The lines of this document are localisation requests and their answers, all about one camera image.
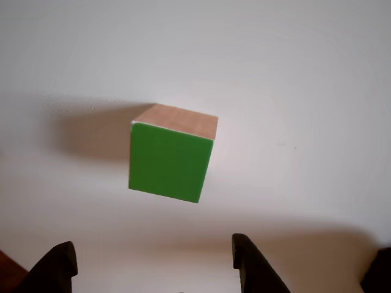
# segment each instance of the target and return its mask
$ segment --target cube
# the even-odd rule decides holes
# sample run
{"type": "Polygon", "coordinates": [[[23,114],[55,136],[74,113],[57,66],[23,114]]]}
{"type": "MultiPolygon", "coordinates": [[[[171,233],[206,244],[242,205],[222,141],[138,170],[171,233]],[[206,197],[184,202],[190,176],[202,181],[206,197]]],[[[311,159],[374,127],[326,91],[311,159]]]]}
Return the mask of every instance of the cube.
{"type": "Polygon", "coordinates": [[[129,188],[198,203],[217,120],[161,104],[134,119],[129,188]]]}

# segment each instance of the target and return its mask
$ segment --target white backdrop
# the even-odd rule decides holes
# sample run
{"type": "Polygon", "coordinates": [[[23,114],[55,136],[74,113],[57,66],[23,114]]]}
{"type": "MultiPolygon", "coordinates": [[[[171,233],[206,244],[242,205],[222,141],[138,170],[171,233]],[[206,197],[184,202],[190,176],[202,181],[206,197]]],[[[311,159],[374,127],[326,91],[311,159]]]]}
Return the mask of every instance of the white backdrop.
{"type": "Polygon", "coordinates": [[[1,1],[0,249],[30,269],[73,241],[75,292],[239,292],[240,232],[292,292],[360,292],[391,241],[390,12],[1,1]],[[127,189],[129,120],[154,102],[219,117],[199,204],[127,189]]]}

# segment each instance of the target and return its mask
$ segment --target block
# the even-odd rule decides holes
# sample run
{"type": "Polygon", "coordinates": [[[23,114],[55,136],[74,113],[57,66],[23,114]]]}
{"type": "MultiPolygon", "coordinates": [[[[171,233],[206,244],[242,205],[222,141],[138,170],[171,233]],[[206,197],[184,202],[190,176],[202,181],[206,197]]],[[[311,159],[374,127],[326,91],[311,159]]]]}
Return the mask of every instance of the block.
{"type": "Polygon", "coordinates": [[[198,203],[217,120],[161,104],[135,118],[131,124],[129,188],[198,203]]]}

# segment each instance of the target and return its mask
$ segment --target green cube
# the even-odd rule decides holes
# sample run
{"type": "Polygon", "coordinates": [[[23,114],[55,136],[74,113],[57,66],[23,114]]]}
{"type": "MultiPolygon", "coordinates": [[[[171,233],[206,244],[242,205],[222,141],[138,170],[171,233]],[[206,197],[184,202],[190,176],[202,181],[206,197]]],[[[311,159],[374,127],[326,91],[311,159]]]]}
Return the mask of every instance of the green cube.
{"type": "Polygon", "coordinates": [[[135,121],[131,125],[129,188],[198,203],[213,142],[135,121]]]}

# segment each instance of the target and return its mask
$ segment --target dark object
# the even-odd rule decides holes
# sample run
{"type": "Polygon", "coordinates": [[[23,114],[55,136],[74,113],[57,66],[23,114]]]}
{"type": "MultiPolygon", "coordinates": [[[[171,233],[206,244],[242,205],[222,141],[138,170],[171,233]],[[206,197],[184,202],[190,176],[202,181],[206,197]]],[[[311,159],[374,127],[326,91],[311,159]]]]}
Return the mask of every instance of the dark object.
{"type": "Polygon", "coordinates": [[[29,272],[0,251],[0,293],[11,292],[29,272]]]}
{"type": "Polygon", "coordinates": [[[64,242],[53,247],[12,293],[71,293],[71,277],[77,274],[75,247],[64,242]]]}
{"type": "Polygon", "coordinates": [[[365,293],[391,292],[391,248],[378,251],[361,282],[365,293]]]}
{"type": "Polygon", "coordinates": [[[233,268],[239,270],[242,293],[290,293],[254,243],[232,235],[233,268]]]}

